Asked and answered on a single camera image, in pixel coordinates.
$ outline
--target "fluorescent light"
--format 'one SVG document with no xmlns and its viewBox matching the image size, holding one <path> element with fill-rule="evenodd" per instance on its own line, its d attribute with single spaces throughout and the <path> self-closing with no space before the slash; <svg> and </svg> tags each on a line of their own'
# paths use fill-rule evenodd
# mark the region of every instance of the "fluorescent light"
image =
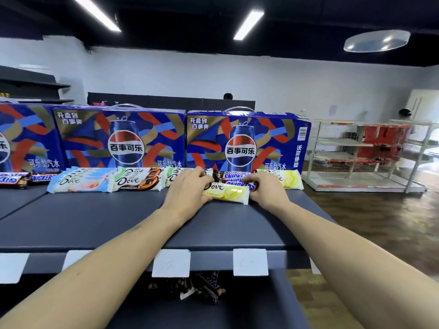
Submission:
<svg viewBox="0 0 439 329">
<path fill-rule="evenodd" d="M 103 25 L 105 25 L 109 30 L 114 32 L 121 32 L 118 26 L 105 15 L 102 10 L 100 10 L 92 0 L 75 0 L 79 3 L 85 10 L 96 17 Z"/>
<path fill-rule="evenodd" d="M 263 11 L 252 10 L 250 14 L 245 19 L 244 23 L 242 23 L 238 32 L 235 34 L 234 40 L 242 40 L 245 38 L 247 33 L 255 26 L 255 24 L 261 19 L 264 15 Z"/>
</svg>

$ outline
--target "forearm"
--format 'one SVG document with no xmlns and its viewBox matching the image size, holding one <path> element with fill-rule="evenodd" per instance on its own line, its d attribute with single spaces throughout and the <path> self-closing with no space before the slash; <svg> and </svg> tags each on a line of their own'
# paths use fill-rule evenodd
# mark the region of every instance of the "forearm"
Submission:
<svg viewBox="0 0 439 329">
<path fill-rule="evenodd" d="M 169 215 L 173 213 L 157 210 L 87 254 L 0 319 L 0 329 L 104 328 L 181 226 L 177 217 Z"/>
<path fill-rule="evenodd" d="M 439 325 L 439 284 L 349 230 L 295 204 L 274 212 L 367 329 Z"/>
</svg>

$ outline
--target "pepsi box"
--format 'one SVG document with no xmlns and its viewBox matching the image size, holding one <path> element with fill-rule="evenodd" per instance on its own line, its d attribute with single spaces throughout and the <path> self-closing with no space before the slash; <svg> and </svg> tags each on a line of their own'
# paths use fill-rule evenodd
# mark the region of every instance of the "pepsi box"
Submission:
<svg viewBox="0 0 439 329">
<path fill-rule="evenodd" d="M 65 170 L 52 105 L 0 103 L 0 172 Z"/>
<path fill-rule="evenodd" d="M 187 167 L 302 171 L 311 123 L 292 113 L 189 111 Z"/>
<path fill-rule="evenodd" d="M 60 106 L 53 114 L 71 166 L 185 167 L 184 110 Z"/>
</svg>

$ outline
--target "wooden floor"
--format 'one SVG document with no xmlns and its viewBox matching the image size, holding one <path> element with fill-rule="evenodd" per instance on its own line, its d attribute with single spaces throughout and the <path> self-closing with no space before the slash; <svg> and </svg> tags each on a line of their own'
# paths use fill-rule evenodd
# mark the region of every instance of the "wooden floor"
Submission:
<svg viewBox="0 0 439 329">
<path fill-rule="evenodd" d="M 304 186 L 341 226 L 426 275 L 439 277 L 439 193 L 327 193 Z M 287 273 L 311 328 L 362 328 L 321 275 L 311 270 Z"/>
</svg>

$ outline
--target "person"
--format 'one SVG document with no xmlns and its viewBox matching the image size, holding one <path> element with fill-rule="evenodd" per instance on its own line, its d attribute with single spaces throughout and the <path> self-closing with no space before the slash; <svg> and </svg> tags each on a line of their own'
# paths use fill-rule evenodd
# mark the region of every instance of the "person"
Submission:
<svg viewBox="0 0 439 329">
<path fill-rule="evenodd" d="M 268 172 L 250 197 L 277 216 L 366 329 L 439 328 L 439 284 L 359 235 L 289 201 Z M 211 197 L 200 167 L 171 184 L 144 221 L 85 255 L 0 319 L 0 329 L 104 328 L 165 242 Z"/>
<path fill-rule="evenodd" d="M 403 108 L 398 111 L 398 116 L 400 120 L 410 120 L 411 111 L 406 108 Z"/>
</svg>

